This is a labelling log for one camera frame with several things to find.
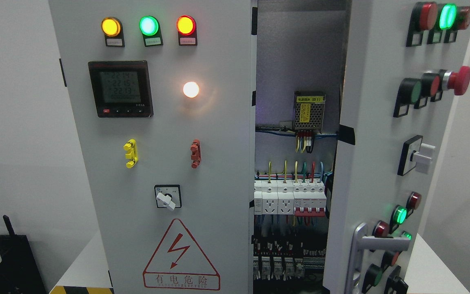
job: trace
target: yellow label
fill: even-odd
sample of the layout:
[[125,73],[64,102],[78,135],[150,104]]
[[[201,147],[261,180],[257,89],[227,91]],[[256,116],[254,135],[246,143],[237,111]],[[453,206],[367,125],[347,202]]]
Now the yellow label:
[[311,114],[311,104],[309,103],[300,104],[300,122],[309,123],[310,114]]
[[326,103],[326,96],[297,96],[297,103]]

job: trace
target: yellow black hazard tape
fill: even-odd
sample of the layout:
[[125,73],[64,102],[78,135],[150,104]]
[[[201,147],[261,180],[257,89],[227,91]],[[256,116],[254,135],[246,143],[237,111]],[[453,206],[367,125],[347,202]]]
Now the yellow black hazard tape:
[[114,294],[113,288],[55,286],[50,294]]

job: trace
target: warning sign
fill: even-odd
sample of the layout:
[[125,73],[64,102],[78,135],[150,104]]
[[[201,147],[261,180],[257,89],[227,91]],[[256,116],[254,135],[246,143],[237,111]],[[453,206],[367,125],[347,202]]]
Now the warning sign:
[[180,219],[173,219],[142,273],[146,288],[220,290],[220,275]]

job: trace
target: yellow indicator light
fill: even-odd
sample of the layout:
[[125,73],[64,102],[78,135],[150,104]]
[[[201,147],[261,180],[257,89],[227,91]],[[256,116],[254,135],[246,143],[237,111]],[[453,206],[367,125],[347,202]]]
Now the yellow indicator light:
[[187,82],[182,91],[186,97],[195,98],[199,94],[199,85],[196,82]]
[[121,23],[115,17],[107,17],[103,19],[101,28],[108,37],[115,37],[121,32]]
[[195,20],[188,15],[183,15],[177,19],[177,30],[179,33],[189,36],[195,32]]

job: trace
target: red wire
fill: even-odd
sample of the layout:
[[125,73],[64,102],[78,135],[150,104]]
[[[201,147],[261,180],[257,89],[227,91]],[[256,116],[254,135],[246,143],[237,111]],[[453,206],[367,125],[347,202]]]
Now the red wire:
[[311,182],[315,180],[315,161],[311,165]]

